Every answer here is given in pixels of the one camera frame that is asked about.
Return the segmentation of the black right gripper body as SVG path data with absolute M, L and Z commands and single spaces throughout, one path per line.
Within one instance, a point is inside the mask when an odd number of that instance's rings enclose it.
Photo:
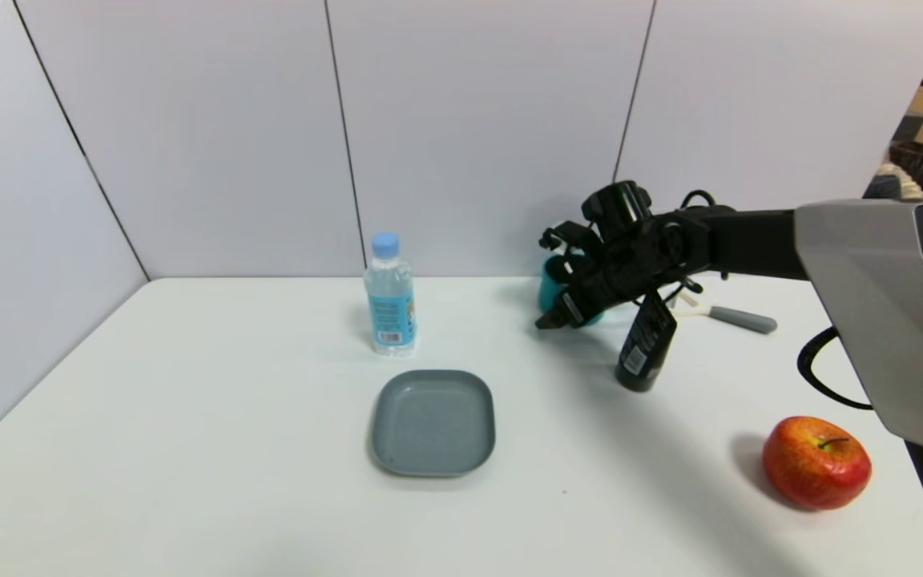
M 554 256 L 554 307 L 570 326 L 594 324 L 594 319 L 616 307 L 641 303 L 616 276 L 611 264 L 585 255 Z

